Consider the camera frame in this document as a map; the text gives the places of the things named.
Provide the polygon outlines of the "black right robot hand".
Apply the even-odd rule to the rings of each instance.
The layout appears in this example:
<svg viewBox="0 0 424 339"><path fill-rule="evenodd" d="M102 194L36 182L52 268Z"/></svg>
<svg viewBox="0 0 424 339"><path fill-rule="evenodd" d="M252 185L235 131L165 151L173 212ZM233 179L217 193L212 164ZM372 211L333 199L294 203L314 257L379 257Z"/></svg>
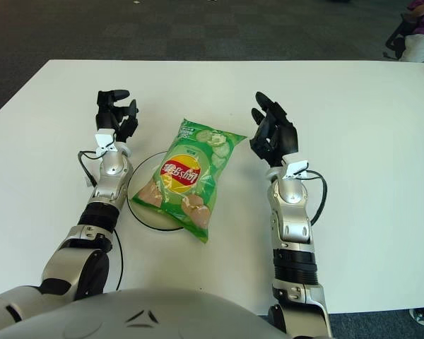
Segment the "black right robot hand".
<svg viewBox="0 0 424 339"><path fill-rule="evenodd" d="M257 131L249 140L250 148L270 167L283 165L283 156L298 152L298 133L287 119L285 110L262 92L256 92L255 99L263 114L252 108L252 118Z"/></svg>

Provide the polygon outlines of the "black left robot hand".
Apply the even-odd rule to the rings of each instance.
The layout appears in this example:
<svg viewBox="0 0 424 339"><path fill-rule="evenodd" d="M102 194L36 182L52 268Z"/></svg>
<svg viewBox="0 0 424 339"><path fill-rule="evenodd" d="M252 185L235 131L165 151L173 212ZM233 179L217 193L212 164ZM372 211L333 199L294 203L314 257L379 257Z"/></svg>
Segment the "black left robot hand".
<svg viewBox="0 0 424 339"><path fill-rule="evenodd" d="M132 137L137 126L136 118L139 112L136 100L133 99L128 107L118 107L115 102L128 98L128 90L99 91L97 96L98 113L95 116L97 130L112 129L117 142L126 143Z"/></svg>

